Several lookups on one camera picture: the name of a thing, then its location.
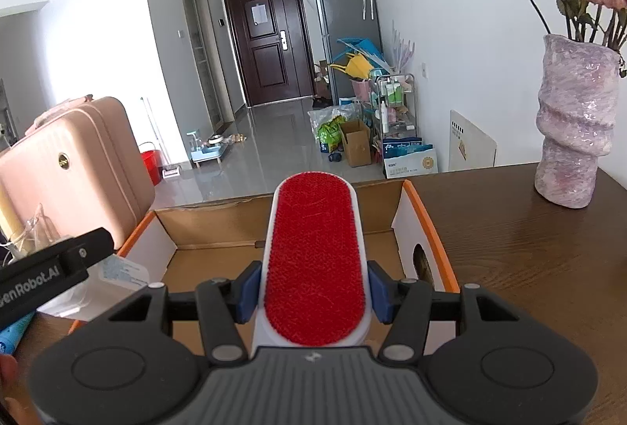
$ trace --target marbled vase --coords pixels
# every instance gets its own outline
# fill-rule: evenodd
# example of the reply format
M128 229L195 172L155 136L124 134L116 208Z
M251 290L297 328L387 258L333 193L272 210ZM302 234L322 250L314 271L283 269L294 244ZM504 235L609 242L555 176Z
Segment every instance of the marbled vase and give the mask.
M553 203L580 209L592 199L599 156L612 148L619 56L558 35L544 42L536 124L545 139L535 189Z

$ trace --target finger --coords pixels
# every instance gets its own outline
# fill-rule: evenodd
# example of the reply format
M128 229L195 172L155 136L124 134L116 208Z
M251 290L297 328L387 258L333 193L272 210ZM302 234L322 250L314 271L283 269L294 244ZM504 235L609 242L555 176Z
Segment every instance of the finger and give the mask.
M18 380L18 362L13 356L0 354L0 377L2 384L8 385Z
M4 399L5 406L9 411L9 414L13 417L13 419L18 423L26 423L26 412L24 411L24 407L20 405L20 403L16 399L12 399L11 397L7 397Z

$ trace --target refrigerator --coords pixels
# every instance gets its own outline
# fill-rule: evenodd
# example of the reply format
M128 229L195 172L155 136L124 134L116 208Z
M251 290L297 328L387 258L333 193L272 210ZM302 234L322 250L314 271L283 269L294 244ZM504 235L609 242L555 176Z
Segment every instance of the refrigerator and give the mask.
M322 44L328 63L331 64L336 56L347 50L345 45L337 42L339 38L368 38L382 50L376 0L374 20L371 19L370 0L365 20L362 15L362 0L316 0L316 4L322 28ZM338 104L338 98L355 95L350 78L345 73L329 68L328 77L334 104Z

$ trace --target glossy floor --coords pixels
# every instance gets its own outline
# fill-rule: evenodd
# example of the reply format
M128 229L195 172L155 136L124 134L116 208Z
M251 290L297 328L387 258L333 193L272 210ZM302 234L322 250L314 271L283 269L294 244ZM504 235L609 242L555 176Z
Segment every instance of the glossy floor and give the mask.
M331 163L320 153L307 114L311 106L306 98L249 109L225 133L241 133L246 141L233 144L221 165L201 163L161 181L154 209L272 193L290 175L306 171L330 172L349 182L383 179L380 165L351 168L346 159Z

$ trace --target red brush pad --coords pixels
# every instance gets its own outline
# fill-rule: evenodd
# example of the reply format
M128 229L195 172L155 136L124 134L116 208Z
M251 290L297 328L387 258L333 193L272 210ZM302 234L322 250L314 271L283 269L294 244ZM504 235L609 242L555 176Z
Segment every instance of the red brush pad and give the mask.
M321 172L297 174L278 195L266 276L265 310L284 338L335 343L366 306L350 191Z

